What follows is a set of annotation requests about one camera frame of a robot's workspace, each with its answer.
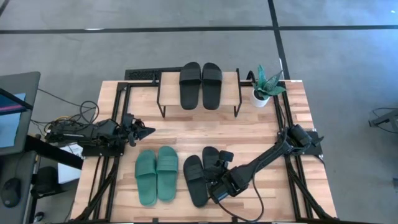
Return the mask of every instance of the plant leaf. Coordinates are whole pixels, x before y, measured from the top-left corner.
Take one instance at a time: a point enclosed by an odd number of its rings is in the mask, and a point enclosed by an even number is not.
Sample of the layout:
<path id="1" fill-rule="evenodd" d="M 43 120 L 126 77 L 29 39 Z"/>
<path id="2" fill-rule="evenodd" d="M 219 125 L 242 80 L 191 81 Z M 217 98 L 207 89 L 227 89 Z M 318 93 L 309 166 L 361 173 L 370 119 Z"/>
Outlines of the plant leaf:
<path id="1" fill-rule="evenodd" d="M 264 86 L 264 85 L 266 84 L 266 82 L 267 82 L 267 79 L 266 79 L 266 72 L 264 71 L 264 68 L 262 67 L 262 65 L 259 65 L 259 66 L 257 67 L 257 71 L 258 71 L 258 74 L 259 74 L 259 81 L 258 81 L 257 86 L 258 86 L 258 87 L 262 87 L 262 86 Z"/>
<path id="2" fill-rule="evenodd" d="M 267 83 L 264 85 L 264 89 L 266 91 L 271 91 L 278 84 L 281 74 L 282 71 L 280 71 L 278 74 L 274 75 L 273 77 L 270 77 L 270 79 L 268 79 Z"/>
<path id="3" fill-rule="evenodd" d="M 271 91 L 267 91 L 267 94 L 270 96 L 276 96 L 284 91 L 286 91 L 285 88 L 283 88 L 281 86 L 275 86 Z"/>

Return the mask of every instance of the wooden table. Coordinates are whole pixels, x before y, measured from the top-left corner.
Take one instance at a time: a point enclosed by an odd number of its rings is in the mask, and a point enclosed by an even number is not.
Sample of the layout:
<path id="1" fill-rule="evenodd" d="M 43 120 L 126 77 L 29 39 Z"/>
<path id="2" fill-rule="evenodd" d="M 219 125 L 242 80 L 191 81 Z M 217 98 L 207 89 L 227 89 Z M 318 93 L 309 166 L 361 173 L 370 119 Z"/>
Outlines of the wooden table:
<path id="1" fill-rule="evenodd" d="M 118 82 L 103 82 L 98 99 L 99 120 L 111 117 Z M 285 83 L 294 123 L 302 125 L 303 128 L 314 128 L 303 83 L 301 81 L 286 81 Z M 279 130 L 273 99 L 270 99 L 264 108 L 255 108 L 249 101 L 252 87 L 242 86 L 241 90 L 243 103 L 237 118 L 234 117 L 231 106 L 220 106 L 216 111 L 208 111 L 201 106 L 201 103 L 195 110 L 191 111 L 185 111 L 180 106 L 168 106 L 166 117 L 163 118 L 156 103 L 156 87 L 134 87 L 131 90 L 128 113 L 142 119 L 146 126 L 156 128 L 156 132 L 143 141 L 137 142 L 136 147 L 126 146 L 118 170 L 112 222 L 151 222 L 154 217 L 159 218 L 160 222 L 231 221 L 231 217 L 212 201 L 209 201 L 204 208 L 193 206 L 182 167 L 188 156 L 196 154 L 201 157 L 202 149 L 205 146 L 214 146 L 219 150 L 233 152 L 234 161 L 229 165 L 230 168 L 250 162 L 273 146 L 276 140 L 276 132 Z M 279 101 L 284 110 L 282 96 L 279 97 Z M 119 105 L 118 121 L 120 120 L 122 105 L 123 103 Z M 153 207 L 143 207 L 139 203 L 134 177 L 135 161 L 141 151 L 152 149 L 157 153 L 163 145 L 173 147 L 178 153 L 176 198 L 171 203 L 158 200 Z M 323 164 L 314 156 L 302 156 L 302 160 L 309 191 L 324 210 L 335 217 L 336 212 Z M 84 161 L 73 205 L 72 218 L 79 215 L 87 206 L 96 161 L 97 157 L 89 157 Z M 101 166 L 97 175 L 97 183 L 100 172 Z M 258 172 L 256 185 L 265 206 L 261 221 L 294 220 L 283 158 L 278 158 Z M 302 195 L 298 189 L 297 191 L 302 217 L 306 217 Z M 101 204 L 100 218 L 104 217 L 107 199 L 108 193 L 106 192 Z M 261 209 L 251 184 L 246 191 L 237 197 L 227 197 L 222 203 L 228 210 L 248 219 L 256 218 Z"/>

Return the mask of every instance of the computer monitor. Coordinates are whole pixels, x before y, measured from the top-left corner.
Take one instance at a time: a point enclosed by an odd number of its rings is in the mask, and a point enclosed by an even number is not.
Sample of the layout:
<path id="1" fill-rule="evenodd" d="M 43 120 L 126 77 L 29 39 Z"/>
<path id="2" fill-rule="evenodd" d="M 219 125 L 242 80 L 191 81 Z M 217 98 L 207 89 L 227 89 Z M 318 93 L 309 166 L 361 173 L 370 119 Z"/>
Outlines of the computer monitor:
<path id="1" fill-rule="evenodd" d="M 32 110 L 33 106 L 0 88 L 0 115 Z"/>

